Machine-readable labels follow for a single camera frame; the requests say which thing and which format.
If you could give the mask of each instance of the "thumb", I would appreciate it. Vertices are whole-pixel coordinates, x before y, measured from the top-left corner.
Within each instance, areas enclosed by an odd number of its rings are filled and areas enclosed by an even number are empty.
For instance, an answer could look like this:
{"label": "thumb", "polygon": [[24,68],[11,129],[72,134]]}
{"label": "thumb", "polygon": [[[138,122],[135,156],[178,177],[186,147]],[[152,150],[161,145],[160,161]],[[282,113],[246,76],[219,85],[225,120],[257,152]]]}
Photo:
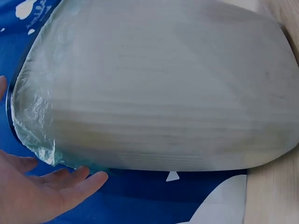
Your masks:
{"label": "thumb", "polygon": [[0,76],[0,100],[2,100],[5,90],[7,87],[6,78],[4,76]]}

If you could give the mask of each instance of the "blue plastic sheet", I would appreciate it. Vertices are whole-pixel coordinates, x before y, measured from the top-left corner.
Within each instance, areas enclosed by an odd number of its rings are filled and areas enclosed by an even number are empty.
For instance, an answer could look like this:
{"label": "blue plastic sheet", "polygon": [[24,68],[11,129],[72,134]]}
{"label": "blue plastic sheet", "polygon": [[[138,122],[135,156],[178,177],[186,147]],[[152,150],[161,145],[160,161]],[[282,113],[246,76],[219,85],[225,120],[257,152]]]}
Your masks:
{"label": "blue plastic sheet", "polygon": [[[0,1],[0,74],[10,81],[22,54],[32,44],[34,33],[59,0],[32,2],[29,15],[16,15],[23,0]],[[5,101],[0,102],[0,148],[19,156],[33,153],[14,138],[7,121]],[[43,175],[61,168],[40,162],[30,174]],[[179,172],[179,180],[166,182],[169,172],[115,170],[96,194],[78,207],[49,222],[177,224],[188,222],[206,197],[223,181],[246,174],[246,170],[223,172]]]}

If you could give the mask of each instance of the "finger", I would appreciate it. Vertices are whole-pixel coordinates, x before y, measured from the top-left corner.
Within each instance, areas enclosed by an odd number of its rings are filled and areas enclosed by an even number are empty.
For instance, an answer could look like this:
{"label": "finger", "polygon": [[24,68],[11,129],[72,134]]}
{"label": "finger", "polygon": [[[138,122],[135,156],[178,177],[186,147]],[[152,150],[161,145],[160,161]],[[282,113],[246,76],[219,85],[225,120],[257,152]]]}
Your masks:
{"label": "finger", "polygon": [[105,172],[98,172],[74,187],[65,188],[59,191],[62,198],[62,212],[73,209],[86,198],[94,194],[107,181],[108,175]]}
{"label": "finger", "polygon": [[69,175],[70,172],[67,169],[63,168],[41,176],[41,178],[43,179],[44,183],[57,183],[63,181]]}
{"label": "finger", "polygon": [[2,150],[0,150],[0,153],[7,162],[9,162],[22,174],[33,170],[38,164],[37,159],[34,157],[18,157],[15,155],[7,154]]}
{"label": "finger", "polygon": [[4,76],[0,76],[0,100],[2,100],[5,90],[7,87],[6,78]]}
{"label": "finger", "polygon": [[64,178],[60,182],[59,187],[60,189],[72,187],[77,183],[85,180],[88,175],[89,175],[89,168],[85,166],[81,166],[77,170],[72,172],[70,175],[68,175],[66,178]]}

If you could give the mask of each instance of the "clear plastic film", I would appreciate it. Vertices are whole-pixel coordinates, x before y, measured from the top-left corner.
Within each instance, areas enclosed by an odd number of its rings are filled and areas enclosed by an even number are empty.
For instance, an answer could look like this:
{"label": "clear plastic film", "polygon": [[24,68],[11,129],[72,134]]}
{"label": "clear plastic film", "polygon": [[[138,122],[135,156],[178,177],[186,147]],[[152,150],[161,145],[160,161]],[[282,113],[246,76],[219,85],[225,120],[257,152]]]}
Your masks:
{"label": "clear plastic film", "polygon": [[63,61],[72,45],[75,17],[86,5],[85,0],[63,0],[37,36],[18,76],[11,98],[12,120],[19,140],[42,161],[55,166],[77,168],[87,165],[92,170],[106,168],[83,156],[57,148],[53,135],[53,85],[58,75],[55,68]]}

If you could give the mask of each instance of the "white shape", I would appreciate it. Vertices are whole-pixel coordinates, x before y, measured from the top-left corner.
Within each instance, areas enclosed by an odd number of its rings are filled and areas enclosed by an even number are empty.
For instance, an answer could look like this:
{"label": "white shape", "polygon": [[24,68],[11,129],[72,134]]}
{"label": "white shape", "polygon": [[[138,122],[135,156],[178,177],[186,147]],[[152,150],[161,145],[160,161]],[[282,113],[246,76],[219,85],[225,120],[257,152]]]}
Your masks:
{"label": "white shape", "polygon": [[35,31],[36,31],[35,29],[30,29],[30,30],[28,31],[28,35],[34,33]]}
{"label": "white shape", "polygon": [[189,222],[180,224],[243,224],[246,175],[233,176],[212,191]]}
{"label": "white shape", "polygon": [[24,2],[20,3],[15,8],[15,16],[20,20],[26,19],[33,9],[33,4],[37,0],[25,0]]}
{"label": "white shape", "polygon": [[169,181],[176,181],[179,179],[179,176],[178,176],[178,173],[175,172],[175,171],[171,171],[169,172],[168,174],[168,177],[166,179],[166,182],[169,182]]}

